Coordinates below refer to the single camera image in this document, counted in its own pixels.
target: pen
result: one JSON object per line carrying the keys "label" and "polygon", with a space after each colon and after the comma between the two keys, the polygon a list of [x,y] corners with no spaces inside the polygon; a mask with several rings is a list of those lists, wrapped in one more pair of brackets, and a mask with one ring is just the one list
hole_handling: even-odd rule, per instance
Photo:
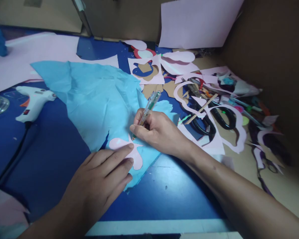
{"label": "pen", "polygon": [[151,110],[153,110],[155,104],[157,103],[158,99],[160,98],[161,93],[160,91],[153,92],[149,98],[149,101],[144,109],[143,116],[139,122],[139,125],[144,126],[147,117],[150,115]]}

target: white glue gun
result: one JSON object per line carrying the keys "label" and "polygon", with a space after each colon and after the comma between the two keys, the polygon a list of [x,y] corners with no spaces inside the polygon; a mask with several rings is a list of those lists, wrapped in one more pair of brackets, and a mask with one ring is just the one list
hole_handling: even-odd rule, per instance
{"label": "white glue gun", "polygon": [[29,96],[29,99],[21,105],[26,106],[27,108],[20,116],[16,117],[17,121],[23,123],[27,121],[35,121],[39,116],[44,103],[47,101],[54,101],[56,98],[56,95],[50,90],[29,86],[18,86],[16,89],[22,95]]}

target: wooden stick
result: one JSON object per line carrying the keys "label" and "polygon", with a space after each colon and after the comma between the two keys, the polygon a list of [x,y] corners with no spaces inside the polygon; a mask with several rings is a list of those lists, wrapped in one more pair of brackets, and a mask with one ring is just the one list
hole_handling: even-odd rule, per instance
{"label": "wooden stick", "polygon": [[[212,98],[210,98],[209,101],[207,101],[207,103],[204,104],[203,107],[198,112],[201,113],[206,108],[206,106],[208,106],[208,104],[211,103],[217,96],[218,94],[214,94]],[[197,115],[192,116],[185,124],[191,123],[193,119],[195,119],[196,117]]]}

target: teal fabric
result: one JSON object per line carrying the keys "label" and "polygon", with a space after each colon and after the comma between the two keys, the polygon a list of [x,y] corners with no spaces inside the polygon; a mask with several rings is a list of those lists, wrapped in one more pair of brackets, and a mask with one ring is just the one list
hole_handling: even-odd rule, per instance
{"label": "teal fabric", "polygon": [[[107,134],[107,148],[113,138],[129,140],[129,127],[136,111],[146,107],[148,102],[141,92],[139,80],[108,65],[58,61],[40,61],[31,65],[66,104],[69,119],[91,152],[100,149]],[[177,123],[178,115],[171,113],[172,105],[168,101],[158,102],[154,110],[166,113]],[[133,180],[125,189],[135,186],[160,155],[145,142],[139,139],[134,142],[144,145],[137,148],[143,158],[143,167],[131,169]]]}

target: right hand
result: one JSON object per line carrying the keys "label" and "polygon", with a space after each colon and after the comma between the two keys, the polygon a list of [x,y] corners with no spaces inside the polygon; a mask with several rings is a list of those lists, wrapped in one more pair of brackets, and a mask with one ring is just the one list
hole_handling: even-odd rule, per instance
{"label": "right hand", "polygon": [[144,108],[138,109],[134,123],[130,126],[131,132],[158,151],[182,158],[189,150],[191,141],[162,112],[152,111],[147,117],[146,123],[149,125],[149,130],[138,125],[143,112]]}

